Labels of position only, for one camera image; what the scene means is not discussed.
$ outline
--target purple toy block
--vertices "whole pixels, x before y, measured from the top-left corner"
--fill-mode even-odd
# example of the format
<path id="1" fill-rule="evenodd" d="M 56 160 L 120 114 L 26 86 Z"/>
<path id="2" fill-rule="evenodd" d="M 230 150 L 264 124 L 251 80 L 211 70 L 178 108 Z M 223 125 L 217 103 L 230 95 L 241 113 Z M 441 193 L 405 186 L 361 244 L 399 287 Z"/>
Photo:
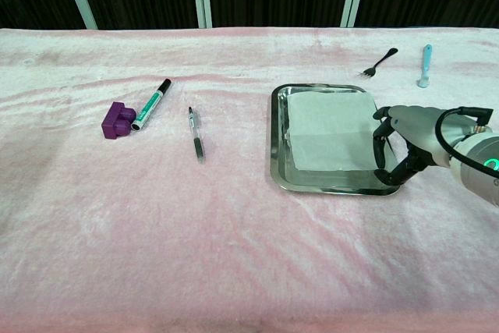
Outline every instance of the purple toy block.
<path id="1" fill-rule="evenodd" d="M 115 140 L 116 136 L 128 136 L 135 118 L 136 113 L 133 108 L 125 108 L 123 103 L 113 101 L 108 114 L 102 122 L 104 137 Z"/>

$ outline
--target metal tray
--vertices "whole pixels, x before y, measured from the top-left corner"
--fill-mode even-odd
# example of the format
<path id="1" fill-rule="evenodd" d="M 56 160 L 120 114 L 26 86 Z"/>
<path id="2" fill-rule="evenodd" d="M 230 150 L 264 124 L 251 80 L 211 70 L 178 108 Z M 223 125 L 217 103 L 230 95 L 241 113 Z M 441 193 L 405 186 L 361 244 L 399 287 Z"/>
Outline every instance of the metal tray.
<path id="1" fill-rule="evenodd" d="M 398 186 L 384 185 L 374 170 L 308 171 L 295 166 L 291 137 L 288 134 L 288 96 L 306 91 L 316 91 L 330 95 L 358 93 L 366 91 L 360 87 L 328 85 L 322 83 L 294 83 L 277 87 L 271 98 L 271 175 L 274 181 L 287 190 L 309 193 L 389 195 Z M 373 100 L 369 113 L 377 109 Z M 389 142 L 385 145 L 387 170 L 397 165 Z"/>

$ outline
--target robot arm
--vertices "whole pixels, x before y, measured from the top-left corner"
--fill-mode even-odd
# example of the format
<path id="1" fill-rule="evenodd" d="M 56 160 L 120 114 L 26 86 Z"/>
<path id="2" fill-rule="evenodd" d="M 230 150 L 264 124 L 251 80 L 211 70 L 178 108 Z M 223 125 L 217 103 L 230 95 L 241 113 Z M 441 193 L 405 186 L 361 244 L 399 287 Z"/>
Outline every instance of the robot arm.
<path id="1" fill-rule="evenodd" d="M 384 118 L 373 134 L 377 178 L 386 185 L 401 185 L 428 165 L 439 165 L 451 168 L 467 189 L 499 206 L 499 134 L 486 126 L 491 114 L 485 108 L 380 108 L 373 115 Z M 408 154 L 389 172 L 384 169 L 384 144 L 394 131 L 405 139 Z"/>

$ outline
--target table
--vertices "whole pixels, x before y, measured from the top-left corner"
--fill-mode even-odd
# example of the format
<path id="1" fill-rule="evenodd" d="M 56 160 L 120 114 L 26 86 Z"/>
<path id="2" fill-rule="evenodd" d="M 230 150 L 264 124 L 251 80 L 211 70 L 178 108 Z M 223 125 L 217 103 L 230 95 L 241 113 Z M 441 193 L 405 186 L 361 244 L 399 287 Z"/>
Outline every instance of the table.
<path id="1" fill-rule="evenodd" d="M 499 30 L 0 30 L 0 41 L 0 331 L 499 331 L 499 210 L 449 170 L 427 168 L 390 197 L 313 195 L 277 186 L 268 160 L 270 94 L 285 83 L 353 84 L 378 106 L 497 108 Z M 375 77 L 357 76 L 391 47 Z M 148 126 L 106 140 L 110 104 L 138 110 L 165 77 Z"/>

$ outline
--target black cable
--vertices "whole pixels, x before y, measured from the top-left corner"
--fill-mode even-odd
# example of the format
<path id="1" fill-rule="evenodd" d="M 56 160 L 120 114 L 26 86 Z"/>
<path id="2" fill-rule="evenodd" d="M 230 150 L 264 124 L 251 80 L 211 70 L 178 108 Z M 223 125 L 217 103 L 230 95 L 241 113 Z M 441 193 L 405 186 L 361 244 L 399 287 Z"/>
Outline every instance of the black cable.
<path id="1" fill-rule="evenodd" d="M 485 165 L 481 165 L 479 162 L 476 162 L 470 158 L 467 158 L 465 155 L 460 154 L 454 148 L 452 148 L 452 146 L 449 143 L 447 143 L 447 141 L 444 139 L 444 136 L 442 136 L 442 122 L 444 122 L 444 119 L 447 116 L 452 115 L 454 113 L 457 113 L 459 115 L 468 115 L 468 116 L 481 118 L 478 121 L 478 123 L 480 124 L 480 126 L 485 126 L 488 122 L 488 119 L 490 118 L 492 110 L 485 109 L 485 108 L 467 108 L 467 107 L 459 107 L 459 108 L 449 109 L 449 110 L 443 112 L 440 115 L 440 117 L 438 118 L 437 122 L 435 123 L 435 135 L 437 136 L 438 143 L 453 158 L 458 159 L 461 163 L 466 164 L 473 169 L 476 169 L 476 170 L 483 172 L 487 175 L 490 175 L 496 179 L 499 179 L 499 172 L 496 172 L 492 168 L 488 168 Z"/>

